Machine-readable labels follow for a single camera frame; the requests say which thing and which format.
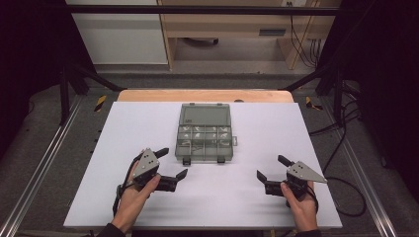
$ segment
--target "white table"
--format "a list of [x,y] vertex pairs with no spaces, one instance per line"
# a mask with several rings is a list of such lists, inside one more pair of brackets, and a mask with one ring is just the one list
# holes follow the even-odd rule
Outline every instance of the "white table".
[[[113,218],[116,187],[131,160],[145,147],[169,147],[159,173],[175,176],[185,169],[175,158],[182,103],[115,102],[64,226],[96,229]],[[135,228],[275,229],[293,226],[283,197],[265,195],[256,170],[281,181],[286,167],[279,154],[302,161],[321,174],[298,104],[230,103],[234,156],[226,164],[193,162],[175,193],[155,192]],[[342,227],[327,185],[315,184],[320,228]]]

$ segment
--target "white cabinet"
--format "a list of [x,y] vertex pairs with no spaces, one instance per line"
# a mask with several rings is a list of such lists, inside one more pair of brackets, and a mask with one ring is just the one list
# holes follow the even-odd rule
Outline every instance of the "white cabinet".
[[[67,4],[156,5],[155,0],[66,0]],[[167,64],[157,14],[73,14],[94,64]]]

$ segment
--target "black cable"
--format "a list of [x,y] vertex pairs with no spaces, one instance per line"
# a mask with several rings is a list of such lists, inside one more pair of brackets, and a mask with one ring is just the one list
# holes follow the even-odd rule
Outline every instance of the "black cable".
[[[357,100],[353,100],[353,101],[351,101],[351,102],[349,102],[348,104],[346,104],[343,108],[342,108],[342,121],[343,121],[343,123],[342,123],[342,127],[343,127],[343,129],[344,129],[344,131],[343,131],[343,134],[342,134],[342,137],[341,137],[341,139],[340,139],[340,141],[339,141],[339,143],[338,143],[338,145],[336,146],[336,148],[334,149],[334,151],[333,151],[333,153],[330,155],[330,158],[327,160],[327,163],[326,163],[326,165],[324,166],[324,168],[323,168],[323,170],[322,170],[322,172],[323,172],[323,174],[325,174],[326,173],[326,170],[327,170],[327,168],[328,168],[328,166],[330,165],[330,163],[332,162],[332,160],[333,160],[333,158],[335,157],[335,154],[336,154],[336,152],[338,151],[338,149],[339,149],[339,147],[341,146],[341,144],[343,143],[343,141],[344,141],[344,139],[345,139],[345,136],[346,136],[346,131],[347,131],[347,127],[346,127],[346,125],[347,125],[347,122],[346,122],[346,120],[345,120],[345,118],[346,118],[346,116],[347,115],[345,115],[345,113],[346,113],[346,110],[347,110],[347,108],[348,108],[348,106],[350,106],[351,104],[354,104],[354,103],[357,103],[358,101]],[[352,110],[351,111],[351,113],[353,113],[354,111],[357,111],[358,110],[358,108],[356,108],[356,109],[354,109],[354,110]],[[364,195],[363,195],[363,193],[356,187],[356,186],[354,186],[354,185],[352,185],[351,183],[349,183],[348,181],[345,181],[345,180],[343,180],[343,179],[340,179],[340,178],[336,178],[336,177],[325,177],[325,179],[327,179],[327,180],[336,180],[336,181],[340,181],[340,182],[342,182],[342,183],[344,183],[345,185],[347,185],[347,186],[349,186],[349,187],[351,187],[351,188],[353,188],[359,195],[360,195],[360,197],[361,197],[361,199],[362,199],[362,202],[363,202],[363,208],[362,208],[362,210],[360,211],[360,212],[358,212],[358,213],[348,213],[348,212],[345,212],[345,211],[343,211],[343,210],[341,210],[341,209],[339,209],[338,207],[336,207],[336,210],[339,212],[339,213],[341,213],[341,214],[343,214],[343,215],[347,215],[347,216],[350,216],[350,217],[359,217],[359,216],[362,216],[365,212],[366,212],[366,210],[367,210],[367,201],[366,201],[366,198],[364,197]]]
[[315,203],[315,212],[317,213],[318,212],[318,200],[317,200],[316,194],[314,192],[314,189],[312,189],[310,186],[307,186],[307,187],[311,190],[311,192],[309,192],[307,190],[307,193],[313,198],[314,203]]
[[134,183],[132,183],[132,184],[130,184],[130,185],[127,185],[127,186],[126,186],[126,189],[127,189],[127,188],[129,188],[129,187],[131,187],[131,186],[134,186]]
[[350,87],[348,87],[348,85],[346,85],[346,83],[344,83],[343,84],[343,89],[342,89],[342,91],[344,92],[344,93],[348,93],[348,94],[350,94],[352,97],[354,97],[354,98],[359,98],[360,97],[360,93],[359,92],[356,92],[356,91],[354,91],[354,90],[352,90]]
[[321,39],[317,42],[317,53],[315,55],[316,61],[315,61],[315,67],[317,68],[318,61],[320,60],[320,49],[321,49]]
[[[308,58],[307,58],[307,55],[305,54],[304,48],[302,48],[302,44],[301,44],[301,42],[299,41],[299,38],[298,38],[298,36],[296,35],[295,30],[293,29],[293,15],[290,15],[290,19],[291,19],[291,43],[293,44],[293,47],[295,48],[296,52],[298,53],[298,56],[301,58],[301,60],[302,60],[302,62],[304,63],[304,65],[305,65],[305,66],[307,66],[307,67],[311,67],[311,68],[313,68],[313,65],[307,65],[307,63],[305,63],[305,60],[307,60],[307,61],[309,61],[309,60],[308,60]],[[300,46],[300,48],[301,48],[302,54],[303,54],[303,55],[304,55],[304,57],[305,57],[305,60],[304,60],[304,58],[301,56],[301,52],[300,52],[300,51],[298,50],[298,48],[295,46],[295,43],[293,43],[293,34],[295,34],[296,40],[297,40],[297,41],[298,41],[298,43],[299,43],[299,46]]]
[[[345,118],[348,118],[351,114],[353,114],[354,112],[357,112],[359,109],[358,108],[356,108],[356,109],[354,109],[354,110],[352,110],[352,111],[350,111],[346,116],[345,116]],[[356,118],[358,118],[359,117],[359,115],[356,115],[356,116],[354,116],[354,117],[352,117],[352,118],[348,118],[348,119],[346,119],[346,121],[345,121],[345,123],[348,123],[348,122],[350,122],[351,120],[353,120],[353,119],[356,119]],[[323,128],[320,128],[320,129],[318,129],[318,130],[314,130],[314,131],[311,131],[311,132],[309,132],[308,134],[310,135],[310,136],[315,136],[315,135],[320,135],[320,134],[323,134],[323,133],[326,133],[326,132],[330,132],[330,131],[334,131],[334,130],[336,130],[336,129],[338,129],[339,128],[339,123],[338,122],[333,122],[332,124],[330,124],[330,125],[328,125],[328,126],[325,126],[325,127],[323,127]]]
[[292,230],[287,230],[284,234],[280,235],[280,237],[287,237],[287,235],[289,235],[291,232],[293,232]]
[[139,154],[137,157],[133,158],[131,164],[129,165],[129,169],[126,172],[126,178],[124,179],[124,182],[120,186],[118,186],[117,196],[115,197],[114,205],[112,207],[112,211],[114,212],[114,216],[117,214],[118,205],[120,204],[120,199],[123,197],[124,191],[126,190],[126,188],[129,187],[129,186],[126,185],[126,183],[128,181],[130,171],[132,170],[132,167],[135,164],[135,162],[138,161],[141,158],[141,156],[142,156],[142,153]]
[[342,118],[343,118],[342,119],[342,121],[343,121],[342,122],[342,127],[343,127],[343,134],[342,134],[342,137],[341,137],[338,145],[336,146],[335,150],[333,151],[333,153],[330,155],[329,159],[327,160],[326,165],[324,166],[324,168],[322,170],[323,174],[326,173],[327,168],[329,167],[330,163],[332,162],[333,158],[335,157],[336,152],[339,150],[339,147],[342,145],[342,143],[343,143],[343,141],[345,139],[345,136],[346,136],[345,112],[346,112],[346,109],[348,108],[348,106],[351,105],[351,104],[354,104],[354,103],[357,103],[357,100],[354,100],[354,101],[349,102],[348,104],[346,104],[342,108]]
[[352,189],[354,189],[360,195],[361,199],[363,200],[363,208],[362,208],[362,210],[360,212],[355,213],[355,214],[354,213],[348,213],[348,212],[345,212],[345,211],[339,209],[338,207],[336,207],[336,210],[339,213],[344,214],[344,215],[347,215],[347,216],[351,216],[351,217],[359,217],[359,216],[363,215],[366,212],[366,210],[367,210],[367,201],[366,201],[366,198],[364,197],[363,193],[360,191],[360,189],[358,189],[353,184],[351,184],[351,183],[349,183],[349,182],[347,182],[345,180],[336,178],[336,177],[325,177],[325,179],[327,179],[327,180],[336,180],[336,181],[340,181],[340,182],[344,183],[345,185],[347,185],[347,186],[351,187]]
[[316,66],[315,59],[313,59],[313,57],[315,58],[315,42],[316,41],[317,39],[312,39],[311,44],[310,44],[310,60],[312,63],[314,63],[314,67]]

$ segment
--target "metal frame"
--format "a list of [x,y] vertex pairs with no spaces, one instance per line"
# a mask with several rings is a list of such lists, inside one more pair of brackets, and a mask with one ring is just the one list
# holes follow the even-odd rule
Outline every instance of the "metal frame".
[[54,138],[52,139],[52,142],[49,144],[48,149],[38,164],[37,169],[25,187],[24,192],[22,193],[12,212],[7,217],[6,221],[1,226],[1,237],[14,236],[18,231],[18,228],[21,225],[25,214],[27,213],[32,201],[34,200],[38,190],[41,187],[43,178],[45,177],[58,152],[59,147],[61,146],[62,141],[65,138],[65,135],[67,134],[67,131],[69,130],[77,115],[82,100],[82,96],[76,96],[71,107],[71,114],[69,115],[68,120],[65,124],[58,128]]
[[361,9],[250,6],[155,6],[155,5],[45,5],[43,10],[90,14],[215,14],[340,16],[362,14]]
[[[334,115],[332,113],[332,106],[330,105],[328,100],[321,98],[321,101],[322,104],[325,106],[324,108],[326,113],[328,114],[330,120],[333,122]],[[336,134],[338,136],[338,139],[341,139],[343,131],[336,130]],[[379,200],[379,197],[376,193],[376,190],[374,189],[373,184],[371,183],[370,179],[367,176],[367,173],[361,166],[361,163],[348,139],[345,139],[342,148],[344,149],[344,154],[348,162],[348,166],[351,169],[352,174],[354,175],[355,181],[357,182],[358,187],[360,188],[360,190],[366,198],[367,206],[370,210],[374,222],[376,223],[379,233],[381,234],[381,236],[385,237],[397,236],[397,233],[384,209],[384,206]]]

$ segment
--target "human hand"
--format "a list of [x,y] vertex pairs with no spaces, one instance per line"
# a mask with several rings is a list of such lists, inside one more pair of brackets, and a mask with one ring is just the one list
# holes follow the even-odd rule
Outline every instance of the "human hand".
[[[312,181],[308,181],[308,185],[313,189]],[[304,195],[300,200],[296,199],[291,189],[284,182],[281,183],[281,190],[290,204],[296,230],[299,232],[317,229],[314,199],[310,195]]]
[[[133,171],[137,165],[138,161],[133,165],[129,174],[128,181],[132,181]],[[136,218],[142,211],[145,201],[157,188],[159,181],[160,175],[156,175],[140,191],[138,191],[135,186],[126,188],[121,198],[120,207],[118,208],[117,214],[112,220],[112,224],[119,228],[124,234],[126,234],[135,224]]]

